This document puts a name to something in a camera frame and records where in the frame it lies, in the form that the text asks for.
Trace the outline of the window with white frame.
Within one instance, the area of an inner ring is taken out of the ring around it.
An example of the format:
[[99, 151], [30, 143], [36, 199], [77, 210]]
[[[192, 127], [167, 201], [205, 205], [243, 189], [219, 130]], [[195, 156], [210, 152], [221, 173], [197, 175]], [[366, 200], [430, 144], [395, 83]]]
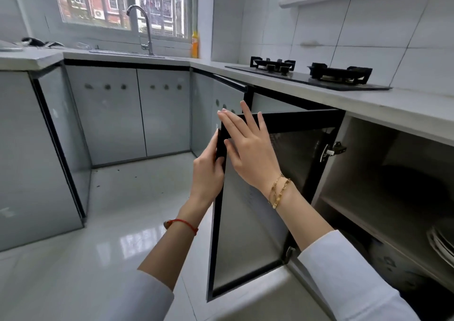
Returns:
[[146, 23], [139, 10], [126, 11], [131, 5], [142, 7], [149, 18], [152, 38], [188, 42], [192, 29], [190, 0], [56, 0], [63, 24], [134, 31], [146, 36]]

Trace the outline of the wooden cabinet shelf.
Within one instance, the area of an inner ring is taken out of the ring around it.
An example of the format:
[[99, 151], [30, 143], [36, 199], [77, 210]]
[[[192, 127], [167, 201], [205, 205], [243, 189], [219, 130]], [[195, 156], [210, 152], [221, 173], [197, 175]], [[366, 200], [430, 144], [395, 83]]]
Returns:
[[321, 199], [454, 293], [454, 268], [436, 253], [427, 237], [439, 216], [418, 212], [386, 196], [326, 192]]

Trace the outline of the chrome kitchen faucet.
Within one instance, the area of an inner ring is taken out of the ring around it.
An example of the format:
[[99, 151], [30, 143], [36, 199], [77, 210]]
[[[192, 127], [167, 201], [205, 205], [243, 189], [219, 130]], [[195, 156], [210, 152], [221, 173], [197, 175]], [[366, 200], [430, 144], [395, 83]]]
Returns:
[[139, 5], [131, 5], [128, 7], [127, 11], [126, 11], [126, 14], [127, 16], [130, 16], [130, 13], [132, 12], [133, 9], [136, 9], [136, 10], [139, 10], [139, 12], [144, 16], [145, 18], [145, 23], [146, 23], [146, 32], [147, 32], [147, 38], [148, 38], [148, 43], [147, 45], [145, 44], [140, 44], [141, 45], [141, 48], [143, 50], [147, 50], [148, 51], [148, 54], [150, 56], [155, 56], [155, 54], [153, 53], [153, 46], [152, 46], [152, 38], [151, 38], [151, 26], [150, 26], [150, 23], [149, 23], [149, 18], [146, 14], [146, 11], [140, 7]]

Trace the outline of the black framed glass cabinet door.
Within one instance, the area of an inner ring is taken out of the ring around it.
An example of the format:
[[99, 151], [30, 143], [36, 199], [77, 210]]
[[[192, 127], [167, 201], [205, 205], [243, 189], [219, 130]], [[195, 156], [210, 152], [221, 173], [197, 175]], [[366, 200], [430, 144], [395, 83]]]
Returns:
[[[345, 112], [312, 110], [263, 115], [280, 169], [311, 202], [325, 170], [326, 144], [335, 142]], [[284, 265], [291, 233], [264, 195], [226, 157], [224, 186], [213, 204], [207, 302]]]

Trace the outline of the patterned white container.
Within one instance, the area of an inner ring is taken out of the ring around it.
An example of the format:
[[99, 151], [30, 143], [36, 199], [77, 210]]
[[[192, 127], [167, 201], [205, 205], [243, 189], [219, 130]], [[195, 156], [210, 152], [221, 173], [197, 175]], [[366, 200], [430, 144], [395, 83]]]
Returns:
[[372, 239], [368, 253], [371, 266], [395, 289], [414, 291], [428, 283], [425, 273], [389, 245]]

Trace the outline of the black burner grate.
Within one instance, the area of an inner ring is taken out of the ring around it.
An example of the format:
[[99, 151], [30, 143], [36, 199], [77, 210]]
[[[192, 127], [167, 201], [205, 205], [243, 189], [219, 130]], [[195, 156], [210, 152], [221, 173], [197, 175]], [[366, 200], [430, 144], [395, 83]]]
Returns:
[[315, 62], [308, 68], [312, 79], [351, 85], [366, 84], [373, 71], [372, 68], [358, 66], [349, 66], [347, 69], [331, 68]]
[[278, 74], [281, 76], [288, 76], [295, 69], [295, 60], [278, 59], [271, 61], [270, 58], [262, 59], [261, 57], [252, 56], [250, 60], [250, 67], [258, 71], [265, 71], [269, 73]]

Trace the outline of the black glass gas stove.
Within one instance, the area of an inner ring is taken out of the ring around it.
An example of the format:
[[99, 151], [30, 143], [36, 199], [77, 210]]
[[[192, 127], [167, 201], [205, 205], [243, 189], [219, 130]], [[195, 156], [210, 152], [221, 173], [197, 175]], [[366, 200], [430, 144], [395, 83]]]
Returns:
[[341, 92], [343, 92], [343, 91], [388, 91], [391, 89], [391, 87], [389, 87], [389, 86], [370, 84], [368, 82], [364, 85], [351, 85], [351, 84], [341, 84], [341, 83], [335, 83], [335, 82], [319, 81], [319, 80], [312, 79], [309, 74], [310, 72], [307, 74], [307, 73], [300, 73], [300, 72], [293, 71], [292, 73], [289, 73], [288, 76], [281, 76], [278, 74], [269, 73], [269, 72], [265, 72], [265, 71], [258, 71], [254, 68], [251, 68], [250, 65], [249, 66], [225, 66], [225, 67], [229, 68], [229, 69], [233, 69], [233, 70], [250, 72], [250, 73], [257, 74], [257, 75], [278, 78], [281, 80], [286, 80], [286, 81], [301, 83], [301, 84], [307, 84], [307, 85], [314, 86], [314, 87], [320, 87], [320, 88], [325, 88], [325, 89], [334, 90], [334, 91], [341, 91]]

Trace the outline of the person's right hand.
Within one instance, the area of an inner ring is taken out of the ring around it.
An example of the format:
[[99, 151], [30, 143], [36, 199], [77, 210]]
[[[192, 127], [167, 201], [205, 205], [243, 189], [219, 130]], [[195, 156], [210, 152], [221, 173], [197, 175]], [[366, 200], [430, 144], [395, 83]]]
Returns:
[[[235, 170], [249, 185], [258, 189], [265, 198], [270, 198], [272, 188], [281, 178], [279, 167], [270, 136], [261, 136], [258, 120], [253, 117], [245, 101], [240, 102], [250, 136], [231, 136], [242, 161], [242, 169]], [[223, 109], [218, 111], [223, 124]]]

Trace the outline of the stack of white plates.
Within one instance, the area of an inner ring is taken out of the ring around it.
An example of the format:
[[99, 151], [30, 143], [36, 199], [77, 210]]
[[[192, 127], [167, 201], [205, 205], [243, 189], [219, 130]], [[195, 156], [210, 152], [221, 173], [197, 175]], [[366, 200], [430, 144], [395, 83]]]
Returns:
[[454, 217], [437, 220], [427, 231], [427, 237], [435, 252], [454, 268]]

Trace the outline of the angled grey cabinet door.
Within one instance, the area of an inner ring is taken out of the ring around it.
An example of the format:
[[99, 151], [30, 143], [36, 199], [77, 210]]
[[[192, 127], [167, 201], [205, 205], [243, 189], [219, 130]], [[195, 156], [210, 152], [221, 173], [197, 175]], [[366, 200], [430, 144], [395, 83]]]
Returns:
[[34, 75], [33, 84], [65, 179], [85, 221], [92, 163], [66, 71], [62, 65], [51, 66]]

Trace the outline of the wide grey cabinet door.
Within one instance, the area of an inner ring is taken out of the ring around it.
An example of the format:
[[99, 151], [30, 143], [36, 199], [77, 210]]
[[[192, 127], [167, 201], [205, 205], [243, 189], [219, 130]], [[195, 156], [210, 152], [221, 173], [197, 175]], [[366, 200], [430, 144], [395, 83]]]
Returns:
[[0, 71], [0, 252], [82, 227], [29, 74]]

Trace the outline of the person's right forearm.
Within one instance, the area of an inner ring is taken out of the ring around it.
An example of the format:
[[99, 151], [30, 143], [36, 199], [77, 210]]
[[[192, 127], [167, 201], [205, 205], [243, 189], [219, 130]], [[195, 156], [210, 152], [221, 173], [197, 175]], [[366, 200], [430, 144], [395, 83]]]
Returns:
[[420, 321], [363, 255], [281, 176], [269, 198], [336, 321]]

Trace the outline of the grey cabinet door with dots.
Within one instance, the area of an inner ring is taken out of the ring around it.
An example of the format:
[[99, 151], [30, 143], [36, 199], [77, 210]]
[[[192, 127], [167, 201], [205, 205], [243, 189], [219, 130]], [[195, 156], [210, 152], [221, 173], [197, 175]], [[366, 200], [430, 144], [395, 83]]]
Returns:
[[66, 66], [94, 166], [145, 158], [136, 69]]
[[190, 73], [137, 69], [148, 157], [190, 149]]

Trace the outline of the steel kitchen sink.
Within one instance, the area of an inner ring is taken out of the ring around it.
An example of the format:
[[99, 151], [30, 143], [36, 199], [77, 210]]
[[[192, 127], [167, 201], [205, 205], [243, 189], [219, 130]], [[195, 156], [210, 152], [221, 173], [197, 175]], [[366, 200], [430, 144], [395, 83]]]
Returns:
[[153, 59], [168, 59], [165, 56], [159, 56], [156, 54], [148, 54], [148, 53], [131, 53], [131, 52], [121, 52], [121, 51], [113, 51], [113, 50], [100, 50], [100, 49], [91, 49], [89, 50], [90, 53], [95, 54], [107, 54], [107, 55], [117, 55], [117, 56], [137, 56], [137, 57], [148, 57]]

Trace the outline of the person's left forearm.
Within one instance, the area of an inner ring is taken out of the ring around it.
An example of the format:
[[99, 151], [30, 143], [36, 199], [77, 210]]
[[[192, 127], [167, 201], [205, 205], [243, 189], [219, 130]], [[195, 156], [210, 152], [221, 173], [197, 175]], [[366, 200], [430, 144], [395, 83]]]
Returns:
[[100, 321], [164, 321], [196, 229], [207, 210], [189, 198]]

